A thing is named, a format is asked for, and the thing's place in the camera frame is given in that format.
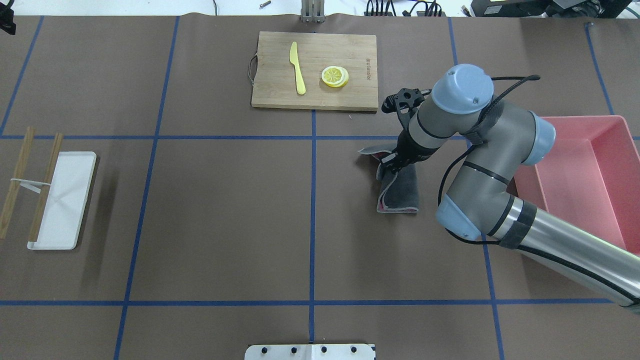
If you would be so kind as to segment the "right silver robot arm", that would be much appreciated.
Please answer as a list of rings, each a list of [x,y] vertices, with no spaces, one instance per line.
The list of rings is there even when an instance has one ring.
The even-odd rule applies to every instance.
[[[619,307],[639,314],[639,257],[509,192],[521,166],[551,152],[557,132],[535,112],[507,100],[540,80],[490,76],[475,64],[448,69],[432,88],[402,88],[382,102],[402,127],[382,158],[381,173],[402,173],[436,153],[455,135],[469,148],[445,170],[437,221],[460,242],[525,255]]]

